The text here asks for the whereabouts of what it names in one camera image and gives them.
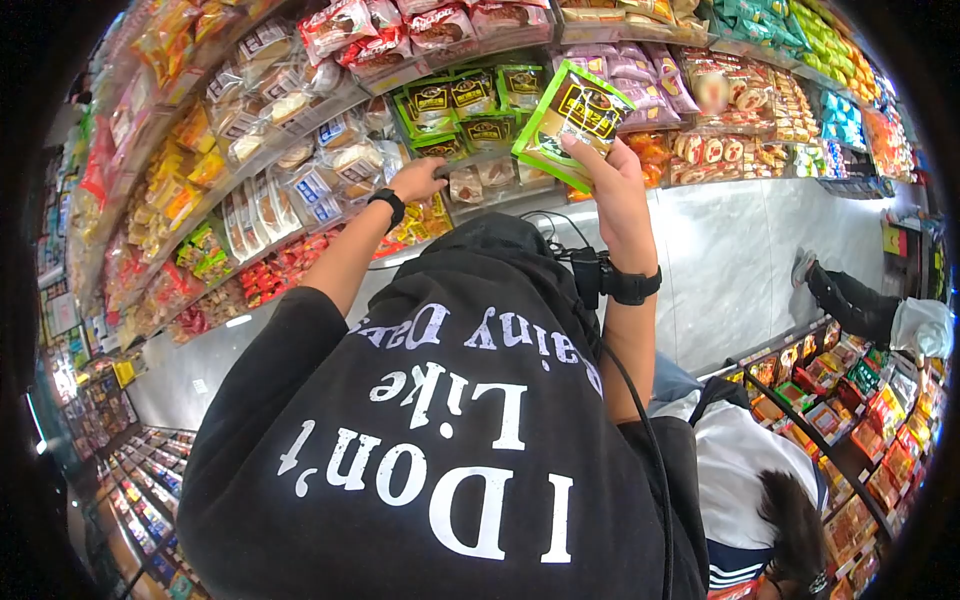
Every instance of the dark hair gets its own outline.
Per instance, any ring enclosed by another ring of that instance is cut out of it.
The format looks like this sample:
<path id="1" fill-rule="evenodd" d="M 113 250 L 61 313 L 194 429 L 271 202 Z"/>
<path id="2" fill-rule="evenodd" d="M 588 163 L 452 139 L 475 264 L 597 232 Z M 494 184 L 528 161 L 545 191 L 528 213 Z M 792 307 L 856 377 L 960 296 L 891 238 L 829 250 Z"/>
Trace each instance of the dark hair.
<path id="1" fill-rule="evenodd" d="M 809 588 L 827 567 L 827 543 L 820 512 L 810 502 L 804 486 L 792 474 L 764 470 L 760 473 L 763 500 L 759 513 L 774 535 L 772 579 L 793 582 L 783 600 L 812 600 L 824 595 Z"/>

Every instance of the white shirt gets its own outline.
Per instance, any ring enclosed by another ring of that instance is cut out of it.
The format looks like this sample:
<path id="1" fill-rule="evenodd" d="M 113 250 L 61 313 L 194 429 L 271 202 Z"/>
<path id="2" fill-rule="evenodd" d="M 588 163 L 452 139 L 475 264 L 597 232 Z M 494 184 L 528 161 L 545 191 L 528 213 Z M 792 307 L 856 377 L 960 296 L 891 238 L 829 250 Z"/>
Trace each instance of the white shirt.
<path id="1" fill-rule="evenodd" d="M 953 350 L 953 315 L 939 300 L 908 298 L 897 307 L 890 348 L 911 350 L 918 358 L 947 358 Z"/>
<path id="2" fill-rule="evenodd" d="M 699 401 L 700 390 L 694 390 L 660 408 L 655 417 L 689 420 Z M 810 503 L 822 508 L 825 499 L 819 493 L 810 457 L 789 440 L 761 427 L 749 411 L 728 402 L 713 402 L 693 433 L 700 514 L 708 540 L 733 548 L 773 547 L 774 529 L 759 514 L 763 485 L 758 476 L 764 470 L 796 476 Z"/>

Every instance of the sneaker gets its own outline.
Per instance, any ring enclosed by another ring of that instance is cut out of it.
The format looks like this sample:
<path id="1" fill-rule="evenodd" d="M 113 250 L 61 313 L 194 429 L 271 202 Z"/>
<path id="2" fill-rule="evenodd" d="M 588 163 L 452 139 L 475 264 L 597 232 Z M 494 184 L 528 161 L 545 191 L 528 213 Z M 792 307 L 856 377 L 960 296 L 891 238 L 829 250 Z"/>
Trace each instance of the sneaker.
<path id="1" fill-rule="evenodd" d="M 806 274 L 810 272 L 810 267 L 813 266 L 816 259 L 816 252 L 808 250 L 800 257 L 800 260 L 795 262 L 793 273 L 790 276 L 790 283 L 793 284 L 793 287 L 800 287 L 806 282 Z"/>

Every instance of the black pants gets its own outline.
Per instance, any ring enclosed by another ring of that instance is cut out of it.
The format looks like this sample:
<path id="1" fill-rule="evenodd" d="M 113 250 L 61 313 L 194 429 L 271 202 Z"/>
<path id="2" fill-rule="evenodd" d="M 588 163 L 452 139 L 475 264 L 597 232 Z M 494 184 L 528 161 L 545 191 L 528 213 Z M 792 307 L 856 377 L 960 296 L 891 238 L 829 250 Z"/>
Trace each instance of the black pants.
<path id="1" fill-rule="evenodd" d="M 844 331 L 883 349 L 890 346 L 899 298 L 883 296 L 846 273 L 825 271 L 819 261 L 814 261 L 807 283 L 817 303 Z"/>

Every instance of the watch strap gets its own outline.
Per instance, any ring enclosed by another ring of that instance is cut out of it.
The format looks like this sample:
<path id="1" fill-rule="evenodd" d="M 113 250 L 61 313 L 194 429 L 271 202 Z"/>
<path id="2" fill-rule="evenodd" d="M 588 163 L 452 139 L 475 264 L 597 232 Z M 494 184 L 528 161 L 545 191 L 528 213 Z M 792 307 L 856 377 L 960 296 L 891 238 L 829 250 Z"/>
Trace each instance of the watch strap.
<path id="1" fill-rule="evenodd" d="M 403 216 L 406 214 L 406 204 L 403 203 L 403 200 L 398 198 L 394 193 L 394 190 L 389 187 L 384 187 L 377 190 L 373 193 L 370 199 L 367 201 L 367 205 L 370 205 L 377 200 L 382 200 L 393 207 L 394 215 L 390 218 L 390 226 L 387 228 L 384 235 L 390 233 L 393 228 L 400 224 L 400 221 L 403 221 Z"/>

